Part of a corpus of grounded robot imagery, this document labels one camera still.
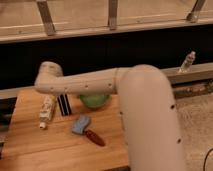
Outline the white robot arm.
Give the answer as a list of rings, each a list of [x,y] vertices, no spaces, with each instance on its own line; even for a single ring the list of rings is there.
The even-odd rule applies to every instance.
[[[60,65],[40,65],[35,89],[45,94],[116,94],[131,171],[187,171],[172,87],[151,65],[65,76]]]

